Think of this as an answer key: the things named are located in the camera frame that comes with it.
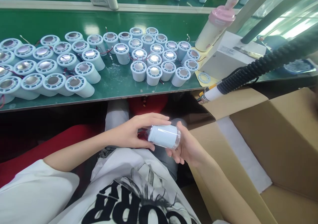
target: gray pants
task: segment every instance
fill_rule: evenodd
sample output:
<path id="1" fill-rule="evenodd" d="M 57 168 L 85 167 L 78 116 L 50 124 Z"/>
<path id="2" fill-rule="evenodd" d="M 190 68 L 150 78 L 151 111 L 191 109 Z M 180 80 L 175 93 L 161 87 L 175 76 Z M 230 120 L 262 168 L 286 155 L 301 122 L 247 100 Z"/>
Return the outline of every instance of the gray pants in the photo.
<path id="1" fill-rule="evenodd" d="M 105 131 L 113 129 L 126 121 L 129 120 L 129 104 L 127 100 L 112 100 L 108 102 L 107 115 L 105 119 Z M 173 125 L 176 125 L 177 122 L 182 119 L 174 119 L 171 121 Z M 100 157 L 106 158 L 111 152 L 113 152 L 117 146 L 108 146 L 102 149 Z M 177 180 L 177 171 L 178 164 L 174 161 L 173 158 L 169 157 L 163 147 L 157 146 L 155 151 L 151 151 L 153 155 L 159 159 L 164 166 L 167 167 L 170 175 L 176 181 Z"/>

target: cardboard box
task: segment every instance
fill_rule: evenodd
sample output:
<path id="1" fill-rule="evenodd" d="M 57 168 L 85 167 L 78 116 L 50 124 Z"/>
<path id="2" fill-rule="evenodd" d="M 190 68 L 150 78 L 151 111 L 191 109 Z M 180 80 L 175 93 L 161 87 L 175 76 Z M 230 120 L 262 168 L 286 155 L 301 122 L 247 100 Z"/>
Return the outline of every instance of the cardboard box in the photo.
<path id="1" fill-rule="evenodd" d="M 272 179 L 259 194 L 216 122 L 191 130 L 216 160 L 262 224 L 318 223 L 318 118 L 308 88 L 268 100 L 251 88 L 204 104 L 216 120 L 226 116 Z M 222 214 L 194 167 L 190 167 L 212 220 Z"/>

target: hand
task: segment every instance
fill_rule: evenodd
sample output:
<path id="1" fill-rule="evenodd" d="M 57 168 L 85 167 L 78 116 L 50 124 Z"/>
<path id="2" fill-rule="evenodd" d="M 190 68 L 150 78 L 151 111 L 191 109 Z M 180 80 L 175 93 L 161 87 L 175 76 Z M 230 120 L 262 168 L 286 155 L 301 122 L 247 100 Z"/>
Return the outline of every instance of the hand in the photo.
<path id="1" fill-rule="evenodd" d="M 176 163 L 184 164 L 185 161 L 198 167 L 210 155 L 204 150 L 196 138 L 191 135 L 186 127 L 179 121 L 177 127 L 181 132 L 181 140 L 176 150 L 166 148 L 167 155 L 173 157 Z"/>
<path id="2" fill-rule="evenodd" d="M 116 128 L 105 131 L 107 145 L 115 145 L 126 148 L 149 148 L 155 150 L 155 146 L 137 137 L 138 129 L 151 125 L 170 125 L 169 117 L 157 113 L 148 113 L 134 116 L 129 121 Z"/>

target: white t-shirt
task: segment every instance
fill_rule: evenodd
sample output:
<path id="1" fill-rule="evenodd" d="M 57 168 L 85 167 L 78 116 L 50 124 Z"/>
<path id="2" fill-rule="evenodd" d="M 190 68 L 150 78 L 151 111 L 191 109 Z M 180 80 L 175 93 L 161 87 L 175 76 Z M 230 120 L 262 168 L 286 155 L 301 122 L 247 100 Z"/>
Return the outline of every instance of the white t-shirt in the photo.
<path id="1" fill-rule="evenodd" d="M 0 189 L 2 224 L 200 223 L 168 169 L 148 150 L 118 148 L 99 159 L 83 196 L 73 173 L 38 160 Z"/>

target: coiled hose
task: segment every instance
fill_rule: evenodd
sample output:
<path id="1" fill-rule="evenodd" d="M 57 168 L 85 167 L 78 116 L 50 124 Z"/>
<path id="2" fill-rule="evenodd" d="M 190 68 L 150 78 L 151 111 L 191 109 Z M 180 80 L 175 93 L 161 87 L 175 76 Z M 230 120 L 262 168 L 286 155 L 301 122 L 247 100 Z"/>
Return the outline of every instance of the coiled hose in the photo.
<path id="1" fill-rule="evenodd" d="M 218 84 L 217 88 L 225 95 L 267 72 L 309 55 L 317 49 L 318 23 L 284 46 L 241 68 Z"/>

